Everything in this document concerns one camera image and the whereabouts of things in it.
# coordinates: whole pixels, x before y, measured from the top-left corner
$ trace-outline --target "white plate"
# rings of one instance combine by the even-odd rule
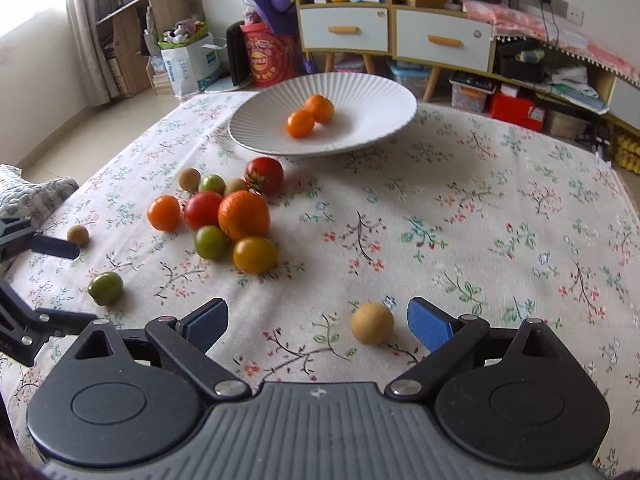
[[[287,117],[320,94],[335,106],[328,124],[316,124],[305,139],[294,139]],[[256,94],[229,121],[231,138],[266,155],[329,155],[361,148],[390,136],[415,115],[418,103],[402,85],[383,77],[327,72],[283,81]]]

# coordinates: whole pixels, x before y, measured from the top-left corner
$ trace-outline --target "pink cloth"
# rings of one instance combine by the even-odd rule
[[[463,0],[466,13],[476,22],[491,23],[496,36],[528,36],[546,41],[545,22],[539,16],[533,16],[516,9],[494,4],[486,4],[477,0]],[[640,68],[622,59],[612,50],[596,43],[580,32],[568,28],[558,27],[551,20],[546,20],[549,43],[555,44],[558,37],[558,47],[583,56],[586,59],[604,65],[613,72],[631,79],[640,86]]]

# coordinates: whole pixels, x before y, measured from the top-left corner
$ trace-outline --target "red tomato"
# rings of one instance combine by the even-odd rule
[[[180,223],[180,204],[174,196],[159,196],[149,204],[146,218],[151,227],[158,231],[175,231]]]
[[[218,208],[222,197],[213,191],[201,191],[184,205],[184,223],[194,231],[205,225],[218,225]]]
[[[244,180],[256,193],[273,195],[282,187],[284,170],[274,158],[260,156],[246,165]]]

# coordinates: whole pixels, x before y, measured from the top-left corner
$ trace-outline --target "wooden leg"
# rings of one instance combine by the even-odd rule
[[[362,54],[362,60],[364,61],[364,68],[367,70],[367,74],[376,75],[376,67],[373,65],[371,54]]]
[[[324,60],[324,71],[325,72],[333,72],[334,71],[334,60],[335,60],[335,52],[327,52],[326,59]]]
[[[436,89],[438,78],[440,77],[440,70],[441,68],[439,66],[431,67],[427,88],[424,89],[424,96],[422,97],[425,103],[431,101],[431,96],[433,96],[433,91]]]

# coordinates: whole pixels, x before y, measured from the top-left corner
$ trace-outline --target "quilted cushion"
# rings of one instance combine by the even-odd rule
[[[76,189],[78,184],[71,178],[32,184],[20,176],[20,169],[0,164],[0,217],[28,217],[31,226],[39,229]],[[10,265],[11,260],[0,265],[0,276]]]

